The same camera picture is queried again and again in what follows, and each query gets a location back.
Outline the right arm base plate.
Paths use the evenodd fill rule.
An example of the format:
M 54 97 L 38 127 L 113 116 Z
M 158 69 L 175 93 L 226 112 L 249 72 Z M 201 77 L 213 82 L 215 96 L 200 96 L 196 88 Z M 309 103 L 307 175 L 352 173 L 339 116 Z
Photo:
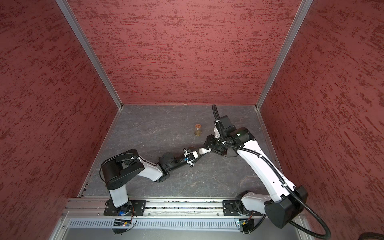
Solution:
M 261 213 L 255 211 L 247 210 L 241 201 L 238 200 L 224 200 L 223 204 L 223 213 L 224 216 L 242 216 L 242 217 L 250 217 L 250 216 L 262 216 Z

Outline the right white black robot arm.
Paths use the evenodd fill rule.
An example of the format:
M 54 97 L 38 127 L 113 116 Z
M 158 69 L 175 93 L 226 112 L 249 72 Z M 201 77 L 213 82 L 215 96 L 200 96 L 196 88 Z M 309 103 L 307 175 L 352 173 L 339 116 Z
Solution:
M 268 191 L 267 195 L 243 192 L 237 196 L 239 212 L 253 211 L 266 215 L 278 228 L 283 228 L 297 215 L 306 202 L 307 190 L 288 180 L 265 156 L 260 145 L 247 128 L 237 129 L 227 116 L 216 118 L 215 134 L 209 135 L 206 146 L 219 155 L 233 149 L 256 173 Z

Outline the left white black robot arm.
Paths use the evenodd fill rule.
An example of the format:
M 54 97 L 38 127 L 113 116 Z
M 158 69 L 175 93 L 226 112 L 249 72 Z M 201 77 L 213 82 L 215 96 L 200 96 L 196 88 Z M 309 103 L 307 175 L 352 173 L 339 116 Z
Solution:
M 174 170 L 184 166 L 192 168 L 201 156 L 198 150 L 184 149 L 180 156 L 165 153 L 159 157 L 158 163 L 152 163 L 141 157 L 137 150 L 131 149 L 103 161 L 99 175 L 110 194 L 110 199 L 105 203 L 104 216 L 137 214 L 127 191 L 127 183 L 133 178 L 139 176 L 161 183 Z

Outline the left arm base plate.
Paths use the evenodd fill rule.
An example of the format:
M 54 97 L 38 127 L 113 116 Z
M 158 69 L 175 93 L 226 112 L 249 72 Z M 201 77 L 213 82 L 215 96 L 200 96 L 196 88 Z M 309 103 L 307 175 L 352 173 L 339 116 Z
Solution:
M 115 207 L 113 200 L 105 203 L 104 216 L 142 216 L 146 207 L 145 200 L 130 200 L 126 204 Z

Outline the white pill bottle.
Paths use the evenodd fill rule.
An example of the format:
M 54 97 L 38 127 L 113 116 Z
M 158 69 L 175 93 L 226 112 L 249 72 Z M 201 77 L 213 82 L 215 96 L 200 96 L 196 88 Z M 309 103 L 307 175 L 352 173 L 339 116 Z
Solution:
M 207 153 L 209 153 L 209 152 L 211 152 L 211 149 L 210 149 L 210 148 L 208 148 L 208 149 L 205 149 L 205 148 L 199 148 L 199 149 L 198 149 L 198 153 L 199 153 L 199 155 L 204 155 L 204 154 L 207 154 Z

